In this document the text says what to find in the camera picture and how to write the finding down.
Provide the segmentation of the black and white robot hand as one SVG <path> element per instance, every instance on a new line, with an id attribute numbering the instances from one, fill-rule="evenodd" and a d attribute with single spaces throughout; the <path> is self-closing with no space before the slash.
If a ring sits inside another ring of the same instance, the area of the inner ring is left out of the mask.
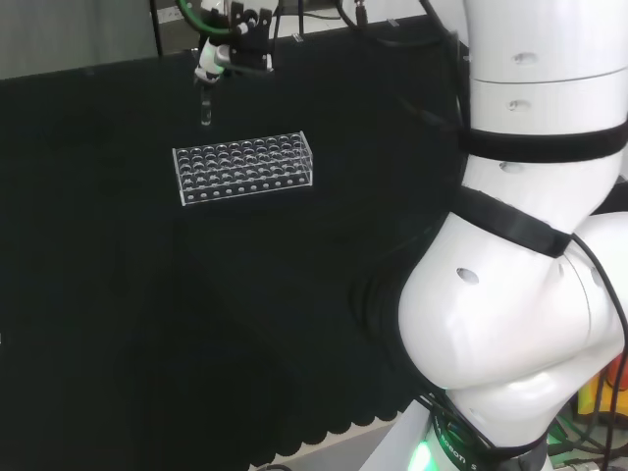
<path id="1" fill-rule="evenodd" d="M 236 74 L 273 69 L 270 26 L 278 1 L 202 1 L 199 20 L 212 29 L 199 34 L 198 83 L 211 87 Z"/>

